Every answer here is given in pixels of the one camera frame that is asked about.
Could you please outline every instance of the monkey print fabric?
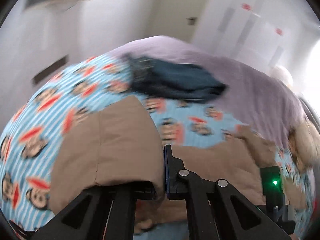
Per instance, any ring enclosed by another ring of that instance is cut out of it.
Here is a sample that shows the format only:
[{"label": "monkey print fabric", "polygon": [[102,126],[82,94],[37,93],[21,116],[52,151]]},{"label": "monkey print fabric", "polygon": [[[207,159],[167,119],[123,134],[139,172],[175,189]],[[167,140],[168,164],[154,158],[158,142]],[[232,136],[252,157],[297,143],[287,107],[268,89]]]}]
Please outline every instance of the monkey print fabric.
[{"label": "monkey print fabric", "polygon": [[126,63],[89,58],[54,76],[17,111],[0,136],[0,208],[7,220],[35,230],[52,219],[50,173],[64,135],[128,95],[145,106],[163,144],[210,147],[242,124],[213,105],[131,93],[130,80]]}]

